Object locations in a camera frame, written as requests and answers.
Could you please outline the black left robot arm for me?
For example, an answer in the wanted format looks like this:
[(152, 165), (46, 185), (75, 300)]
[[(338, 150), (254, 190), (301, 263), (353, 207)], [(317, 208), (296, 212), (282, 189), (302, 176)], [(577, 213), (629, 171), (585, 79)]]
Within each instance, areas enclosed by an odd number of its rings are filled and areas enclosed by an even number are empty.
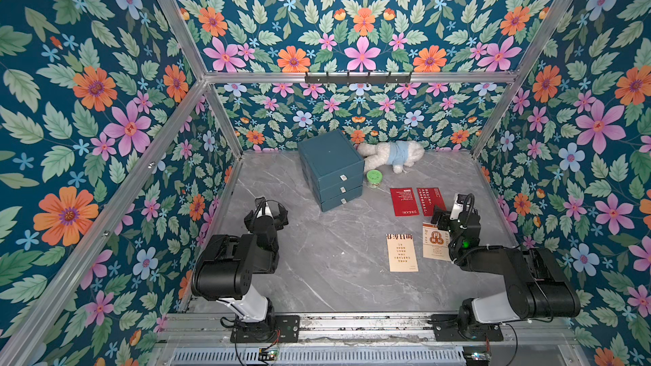
[(194, 296), (225, 305), (235, 315), (234, 335), (276, 340), (272, 301), (253, 286), (253, 276), (276, 272), (280, 247), (278, 231), (288, 225), (288, 210), (273, 199), (257, 198), (244, 218), (241, 236), (214, 235), (196, 263), (191, 291)]

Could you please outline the red postcard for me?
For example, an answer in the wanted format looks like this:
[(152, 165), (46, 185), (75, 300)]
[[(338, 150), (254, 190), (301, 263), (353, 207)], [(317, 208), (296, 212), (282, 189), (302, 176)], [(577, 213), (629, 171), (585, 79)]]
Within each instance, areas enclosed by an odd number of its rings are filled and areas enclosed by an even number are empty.
[(432, 217), (436, 209), (447, 210), (442, 193), (437, 187), (418, 188), (417, 194), (425, 217)]
[(396, 217), (417, 216), (420, 214), (415, 193), (411, 187), (391, 188), (390, 193)]

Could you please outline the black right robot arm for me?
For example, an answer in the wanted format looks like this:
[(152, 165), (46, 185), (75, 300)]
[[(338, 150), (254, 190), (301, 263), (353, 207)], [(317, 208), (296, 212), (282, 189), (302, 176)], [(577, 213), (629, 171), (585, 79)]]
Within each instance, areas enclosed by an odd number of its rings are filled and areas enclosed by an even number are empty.
[(449, 257), (462, 271), (501, 276), (505, 289), (492, 296), (467, 298), (455, 317), (431, 316), (435, 336), (443, 342), (501, 341), (499, 325), (526, 320), (551, 322), (575, 318), (581, 303), (564, 272), (547, 248), (481, 245), (480, 216), (464, 207), (456, 218), (434, 208), (431, 223), (450, 235)]

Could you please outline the beige postcard with orange emblem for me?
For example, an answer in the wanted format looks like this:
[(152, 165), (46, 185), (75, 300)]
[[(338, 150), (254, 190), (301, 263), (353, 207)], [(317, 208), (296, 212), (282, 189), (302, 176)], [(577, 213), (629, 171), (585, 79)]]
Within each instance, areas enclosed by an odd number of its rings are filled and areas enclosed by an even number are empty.
[(449, 242), (450, 234), (447, 230), (440, 230), (435, 225), (424, 223), (423, 230), (423, 257), (450, 262)]

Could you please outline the teal drawer cabinet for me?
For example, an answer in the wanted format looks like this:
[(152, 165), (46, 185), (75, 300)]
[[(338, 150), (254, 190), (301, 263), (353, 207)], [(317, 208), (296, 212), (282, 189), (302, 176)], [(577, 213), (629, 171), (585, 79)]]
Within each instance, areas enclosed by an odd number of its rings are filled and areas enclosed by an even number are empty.
[(340, 130), (300, 142), (298, 154), (303, 177), (321, 212), (362, 196), (364, 159)]

